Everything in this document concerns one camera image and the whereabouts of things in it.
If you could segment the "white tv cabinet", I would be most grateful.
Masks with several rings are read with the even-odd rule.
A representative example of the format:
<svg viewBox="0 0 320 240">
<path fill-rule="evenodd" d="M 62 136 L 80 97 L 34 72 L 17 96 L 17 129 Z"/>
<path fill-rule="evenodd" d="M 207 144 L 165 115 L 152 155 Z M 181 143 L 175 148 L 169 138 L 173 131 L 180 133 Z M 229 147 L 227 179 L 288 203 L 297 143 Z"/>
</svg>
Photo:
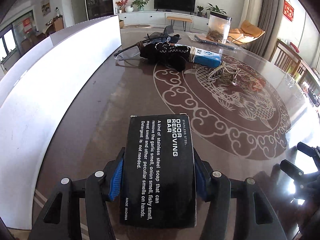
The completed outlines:
<svg viewBox="0 0 320 240">
<path fill-rule="evenodd" d="M 193 22 L 187 24 L 187 32 L 206 33 L 208 31 L 209 20 L 204 17 L 182 14 L 176 12 L 165 11 L 135 11 L 124 12 L 118 14 L 119 19 L 124 21 L 125 27 L 137 27 L 137 28 L 164 28 L 170 25 L 170 20 L 167 16 L 191 18 Z M 182 22 L 175 22 L 173 26 L 174 30 L 183 31 Z"/>
</svg>

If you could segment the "clear plastic jar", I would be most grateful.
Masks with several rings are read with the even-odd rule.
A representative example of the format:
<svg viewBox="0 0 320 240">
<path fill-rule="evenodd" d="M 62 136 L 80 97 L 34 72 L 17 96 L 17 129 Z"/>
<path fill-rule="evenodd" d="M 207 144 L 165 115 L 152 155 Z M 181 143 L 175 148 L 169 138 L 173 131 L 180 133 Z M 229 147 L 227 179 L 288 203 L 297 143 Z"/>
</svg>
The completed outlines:
<svg viewBox="0 0 320 240">
<path fill-rule="evenodd" d="M 231 21 L 231 17 L 211 11 L 206 38 L 214 42 L 226 43 L 231 27 Z"/>
</svg>

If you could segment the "blue white medicine box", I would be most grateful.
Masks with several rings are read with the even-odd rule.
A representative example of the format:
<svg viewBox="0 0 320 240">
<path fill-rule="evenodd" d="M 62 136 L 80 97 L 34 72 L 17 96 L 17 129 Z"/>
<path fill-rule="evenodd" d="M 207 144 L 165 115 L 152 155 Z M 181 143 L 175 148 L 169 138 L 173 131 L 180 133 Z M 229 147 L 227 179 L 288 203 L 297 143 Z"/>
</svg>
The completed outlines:
<svg viewBox="0 0 320 240">
<path fill-rule="evenodd" d="M 189 47 L 190 54 L 189 54 L 189 62 L 200 64 L 209 68 L 216 68 L 221 64 L 221 56 L 218 53 L 195 48 Z"/>
</svg>

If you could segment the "wooden bench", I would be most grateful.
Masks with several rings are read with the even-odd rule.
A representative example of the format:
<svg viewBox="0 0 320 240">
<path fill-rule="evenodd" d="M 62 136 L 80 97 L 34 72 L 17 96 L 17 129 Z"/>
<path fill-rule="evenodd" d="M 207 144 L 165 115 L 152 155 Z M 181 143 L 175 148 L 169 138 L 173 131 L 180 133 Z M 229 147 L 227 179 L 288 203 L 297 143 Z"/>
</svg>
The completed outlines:
<svg viewBox="0 0 320 240">
<path fill-rule="evenodd" d="M 191 18 L 183 18 L 183 17 L 175 17 L 175 16 L 167 16 L 167 19 L 170 20 L 170 25 L 174 26 L 175 22 L 182 22 L 183 31 L 186 31 L 187 24 L 192 23 L 193 20 Z"/>
</svg>

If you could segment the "black television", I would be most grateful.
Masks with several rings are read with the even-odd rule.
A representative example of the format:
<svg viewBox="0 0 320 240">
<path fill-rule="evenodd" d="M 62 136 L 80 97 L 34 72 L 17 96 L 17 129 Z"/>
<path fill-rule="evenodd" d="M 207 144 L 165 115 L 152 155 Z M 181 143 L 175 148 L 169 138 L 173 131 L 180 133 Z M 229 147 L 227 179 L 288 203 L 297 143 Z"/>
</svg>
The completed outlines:
<svg viewBox="0 0 320 240">
<path fill-rule="evenodd" d="M 194 12 L 196 0 L 154 0 L 156 10 Z"/>
</svg>

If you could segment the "green potted plant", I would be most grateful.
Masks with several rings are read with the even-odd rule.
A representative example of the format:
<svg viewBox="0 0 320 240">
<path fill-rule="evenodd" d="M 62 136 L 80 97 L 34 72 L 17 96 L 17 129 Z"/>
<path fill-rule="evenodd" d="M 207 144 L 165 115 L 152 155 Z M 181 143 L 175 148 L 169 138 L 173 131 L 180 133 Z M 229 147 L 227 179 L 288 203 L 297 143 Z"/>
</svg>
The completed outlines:
<svg viewBox="0 0 320 240">
<path fill-rule="evenodd" d="M 135 6 L 138 11 L 143 11 L 148 2 L 149 0 L 134 0 L 132 5 Z"/>
</svg>

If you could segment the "red flower vase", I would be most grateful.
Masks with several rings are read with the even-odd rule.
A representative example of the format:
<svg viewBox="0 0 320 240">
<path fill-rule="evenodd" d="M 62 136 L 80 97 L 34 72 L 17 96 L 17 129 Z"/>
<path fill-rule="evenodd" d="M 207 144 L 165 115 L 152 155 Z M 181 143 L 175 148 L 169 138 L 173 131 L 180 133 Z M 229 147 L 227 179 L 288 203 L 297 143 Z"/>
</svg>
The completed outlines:
<svg viewBox="0 0 320 240">
<path fill-rule="evenodd" d="M 119 13 L 122 13 L 125 11 L 125 7 L 127 6 L 128 2 L 129 0 L 117 0 L 115 2 Z"/>
</svg>

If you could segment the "flat tray under jar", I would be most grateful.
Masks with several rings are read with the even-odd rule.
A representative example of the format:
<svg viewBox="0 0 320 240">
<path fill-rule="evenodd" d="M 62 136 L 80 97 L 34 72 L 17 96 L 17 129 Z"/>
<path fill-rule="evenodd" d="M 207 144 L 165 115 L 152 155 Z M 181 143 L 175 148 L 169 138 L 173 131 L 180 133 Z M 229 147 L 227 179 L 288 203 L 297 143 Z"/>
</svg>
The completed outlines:
<svg viewBox="0 0 320 240">
<path fill-rule="evenodd" d="M 230 49 L 230 50 L 241 50 L 242 48 L 236 44 L 233 44 L 229 41 L 226 43 L 216 42 L 208 39 L 205 34 L 202 33 L 187 33 L 188 37 L 195 42 L 200 42 L 204 44 L 215 45 L 220 48 Z"/>
</svg>

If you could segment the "orange lounge chair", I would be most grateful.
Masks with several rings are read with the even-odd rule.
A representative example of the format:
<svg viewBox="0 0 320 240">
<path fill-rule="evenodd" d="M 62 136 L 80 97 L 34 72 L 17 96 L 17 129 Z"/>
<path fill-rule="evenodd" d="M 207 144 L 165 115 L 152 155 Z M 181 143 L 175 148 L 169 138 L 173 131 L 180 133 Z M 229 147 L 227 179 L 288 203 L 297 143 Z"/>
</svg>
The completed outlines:
<svg viewBox="0 0 320 240">
<path fill-rule="evenodd" d="M 253 42 L 263 36 L 264 30 L 251 24 L 248 20 L 242 22 L 240 28 L 232 29 L 229 31 L 227 40 L 234 44 L 246 44 Z"/>
</svg>

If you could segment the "clear eyeglasses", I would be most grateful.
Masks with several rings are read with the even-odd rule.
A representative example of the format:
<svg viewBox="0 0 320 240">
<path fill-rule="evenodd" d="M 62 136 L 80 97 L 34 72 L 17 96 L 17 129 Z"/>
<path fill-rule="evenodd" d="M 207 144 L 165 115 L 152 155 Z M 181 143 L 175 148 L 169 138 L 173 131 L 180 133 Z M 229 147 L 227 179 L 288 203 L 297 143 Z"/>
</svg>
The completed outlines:
<svg viewBox="0 0 320 240">
<path fill-rule="evenodd" d="M 131 45 L 116 52 L 114 54 L 114 59 L 116 61 L 138 60 L 140 59 L 140 49 L 136 44 Z"/>
</svg>

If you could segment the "black odor bar box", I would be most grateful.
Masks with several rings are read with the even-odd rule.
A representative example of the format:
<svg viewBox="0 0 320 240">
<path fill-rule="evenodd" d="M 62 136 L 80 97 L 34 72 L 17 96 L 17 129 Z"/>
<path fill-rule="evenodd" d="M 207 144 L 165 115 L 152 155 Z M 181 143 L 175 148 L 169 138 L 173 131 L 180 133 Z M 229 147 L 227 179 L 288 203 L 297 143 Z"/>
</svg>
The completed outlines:
<svg viewBox="0 0 320 240">
<path fill-rule="evenodd" d="M 138 228 L 196 225 L 196 176 L 189 117 L 130 119 L 120 188 L 120 222 Z"/>
</svg>

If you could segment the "wooden dining chair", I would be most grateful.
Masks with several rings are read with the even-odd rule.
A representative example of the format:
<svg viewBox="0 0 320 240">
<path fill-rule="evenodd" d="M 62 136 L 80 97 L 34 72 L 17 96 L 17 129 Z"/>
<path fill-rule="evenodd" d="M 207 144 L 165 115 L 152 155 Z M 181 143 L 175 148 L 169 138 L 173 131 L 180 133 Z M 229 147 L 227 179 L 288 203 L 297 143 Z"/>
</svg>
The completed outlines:
<svg viewBox="0 0 320 240">
<path fill-rule="evenodd" d="M 306 71 L 306 63 L 303 59 L 280 39 L 276 41 L 271 63 L 296 79 L 302 77 Z"/>
</svg>

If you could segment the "white cardboard sorting box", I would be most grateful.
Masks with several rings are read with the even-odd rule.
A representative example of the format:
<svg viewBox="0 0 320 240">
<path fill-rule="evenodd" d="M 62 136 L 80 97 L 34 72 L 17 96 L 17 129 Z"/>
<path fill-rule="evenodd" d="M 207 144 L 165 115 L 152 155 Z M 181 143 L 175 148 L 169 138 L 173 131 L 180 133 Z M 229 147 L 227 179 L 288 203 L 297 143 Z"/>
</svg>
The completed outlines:
<svg viewBox="0 0 320 240">
<path fill-rule="evenodd" d="M 67 109 L 121 46 L 118 16 L 57 31 L 24 54 L 1 79 L 1 219 L 29 230 L 44 155 Z"/>
</svg>

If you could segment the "brown cardboard box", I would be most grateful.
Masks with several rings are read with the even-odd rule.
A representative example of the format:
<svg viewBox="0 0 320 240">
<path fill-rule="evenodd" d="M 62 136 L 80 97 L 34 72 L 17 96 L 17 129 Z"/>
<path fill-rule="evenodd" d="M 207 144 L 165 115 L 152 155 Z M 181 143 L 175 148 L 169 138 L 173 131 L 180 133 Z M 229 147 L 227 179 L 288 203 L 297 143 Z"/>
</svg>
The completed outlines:
<svg viewBox="0 0 320 240">
<path fill-rule="evenodd" d="M 124 28 L 124 21 L 123 21 L 123 20 L 120 20 L 120 21 L 119 21 L 119 26 L 120 26 L 120 29 L 123 29 L 123 28 Z"/>
</svg>

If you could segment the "black knit stitched pouch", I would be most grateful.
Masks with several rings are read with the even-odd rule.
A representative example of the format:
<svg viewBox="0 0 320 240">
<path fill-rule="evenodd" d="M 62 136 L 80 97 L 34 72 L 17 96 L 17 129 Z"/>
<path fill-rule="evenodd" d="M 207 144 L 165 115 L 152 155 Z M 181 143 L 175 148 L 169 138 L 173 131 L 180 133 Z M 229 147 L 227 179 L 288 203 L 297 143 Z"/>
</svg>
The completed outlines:
<svg viewBox="0 0 320 240">
<path fill-rule="evenodd" d="M 185 70 L 190 56 L 188 46 L 177 46 L 168 42 L 150 43 L 140 46 L 139 50 L 140 57 L 147 59 L 149 64 L 160 64 L 178 72 Z"/>
</svg>

